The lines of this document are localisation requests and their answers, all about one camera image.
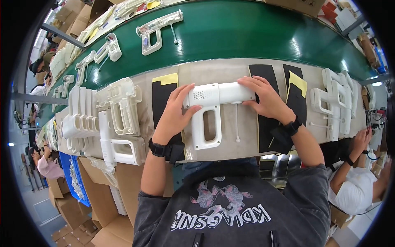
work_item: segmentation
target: person in white shirt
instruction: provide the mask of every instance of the person in white shirt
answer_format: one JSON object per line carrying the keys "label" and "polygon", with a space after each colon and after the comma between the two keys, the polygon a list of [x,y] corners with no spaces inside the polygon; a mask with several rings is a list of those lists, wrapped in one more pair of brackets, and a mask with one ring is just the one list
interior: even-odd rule
{"label": "person in white shirt", "polygon": [[388,185],[391,161],[386,162],[378,179],[364,166],[353,168],[349,164],[366,150],[371,138],[371,128],[359,131],[349,161],[345,161],[329,179],[329,202],[349,215],[364,213],[373,201],[382,200]]}

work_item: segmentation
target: black cap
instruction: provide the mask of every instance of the black cap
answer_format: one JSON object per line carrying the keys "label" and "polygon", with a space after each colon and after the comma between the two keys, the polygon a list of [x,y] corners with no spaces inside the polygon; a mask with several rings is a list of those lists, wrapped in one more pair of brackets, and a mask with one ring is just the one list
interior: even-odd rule
{"label": "black cap", "polygon": [[30,71],[34,73],[33,77],[36,76],[38,66],[41,64],[42,61],[43,61],[43,59],[39,58],[29,66]]}

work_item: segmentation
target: person's left hand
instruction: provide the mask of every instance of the person's left hand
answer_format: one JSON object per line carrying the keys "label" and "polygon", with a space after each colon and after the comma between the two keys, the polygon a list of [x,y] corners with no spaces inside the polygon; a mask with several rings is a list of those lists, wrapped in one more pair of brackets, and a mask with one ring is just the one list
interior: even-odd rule
{"label": "person's left hand", "polygon": [[201,106],[192,106],[183,115],[182,103],[195,84],[184,85],[171,92],[167,100],[166,108],[156,126],[152,136],[152,142],[160,145],[167,145],[170,139],[181,132],[188,125],[189,120]]}

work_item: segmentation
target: blue plastic crate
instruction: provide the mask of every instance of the blue plastic crate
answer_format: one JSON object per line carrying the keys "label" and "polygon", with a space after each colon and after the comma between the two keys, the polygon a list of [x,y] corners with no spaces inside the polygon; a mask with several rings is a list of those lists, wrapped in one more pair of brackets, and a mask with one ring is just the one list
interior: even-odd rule
{"label": "blue plastic crate", "polygon": [[[90,207],[90,202],[89,202],[89,199],[87,196],[87,192],[85,191],[85,187],[84,187],[84,184],[82,183],[82,179],[81,179],[81,173],[79,172],[79,168],[78,168],[78,163],[77,163],[78,156],[68,155],[68,154],[59,152],[59,157],[60,157],[60,162],[62,163],[62,168],[64,171],[67,185],[69,186],[71,195],[75,199],[77,199],[80,203],[84,204],[87,207]],[[79,198],[79,196],[77,195],[77,193],[75,193],[74,188],[71,184],[72,178],[70,176],[70,165],[71,165],[70,160],[71,160],[71,162],[73,162],[74,171],[77,176],[78,185],[81,187],[82,194],[84,195],[84,198]]]}

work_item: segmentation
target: assembled spray gun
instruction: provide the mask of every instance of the assembled spray gun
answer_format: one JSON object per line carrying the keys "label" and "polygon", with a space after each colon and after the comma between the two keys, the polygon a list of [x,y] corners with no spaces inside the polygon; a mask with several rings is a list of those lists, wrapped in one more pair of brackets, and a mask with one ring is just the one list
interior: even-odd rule
{"label": "assembled spray gun", "polygon": [[105,56],[107,57],[100,65],[99,70],[102,68],[103,64],[107,61],[108,58],[110,58],[111,61],[116,62],[122,56],[117,36],[114,33],[109,33],[105,37],[104,45],[96,52],[96,55],[94,57],[95,63],[101,63]]}
{"label": "assembled spray gun", "polygon": [[[178,41],[175,37],[173,23],[182,20],[184,20],[184,17],[182,16],[182,12],[179,9],[177,12],[162,16],[161,18],[157,18],[143,26],[138,26],[136,28],[136,33],[139,37],[141,37],[141,53],[144,56],[147,56],[162,47],[162,35],[160,33],[160,29],[167,25],[170,25],[171,31],[173,32],[174,36],[174,44],[177,44]],[[150,34],[153,32],[156,32],[156,43],[154,45],[151,45]]]}
{"label": "assembled spray gun", "polygon": [[85,70],[88,67],[88,64],[92,62],[95,58],[96,52],[91,51],[90,54],[81,60],[81,62],[77,63],[75,65],[75,70],[77,70],[77,78],[75,80],[75,85],[76,86],[81,86],[81,84],[84,82],[84,77],[85,77]]}
{"label": "assembled spray gun", "polygon": [[[202,108],[192,117],[192,141],[194,149],[207,149],[217,147],[221,143],[221,104],[236,105],[236,142],[240,142],[239,130],[237,125],[237,105],[243,101],[255,100],[255,93],[237,82],[231,83],[214,83],[202,86],[196,86],[192,89],[184,100],[184,108],[200,105]],[[214,111],[215,115],[215,138],[206,141],[204,138],[203,114],[206,111]]]}

